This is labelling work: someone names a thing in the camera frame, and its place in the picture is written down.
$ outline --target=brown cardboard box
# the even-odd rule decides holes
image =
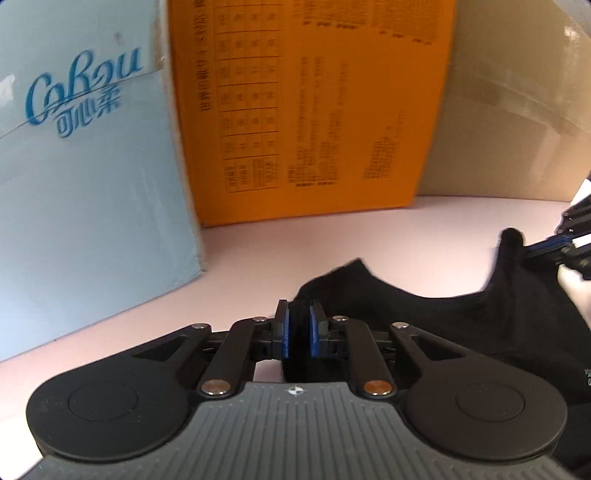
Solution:
[[[420,194],[570,201],[591,168],[591,41],[551,0],[459,0]]]

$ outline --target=orange box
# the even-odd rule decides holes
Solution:
[[[205,225],[400,207],[417,189],[454,0],[175,0],[174,86]]]

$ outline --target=metal pivot pin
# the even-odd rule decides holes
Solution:
[[[225,380],[215,378],[203,382],[203,385],[201,385],[201,390],[204,393],[212,396],[224,395],[230,390],[230,384]]]

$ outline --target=light blue box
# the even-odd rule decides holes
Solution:
[[[202,271],[162,13],[0,2],[0,360]]]

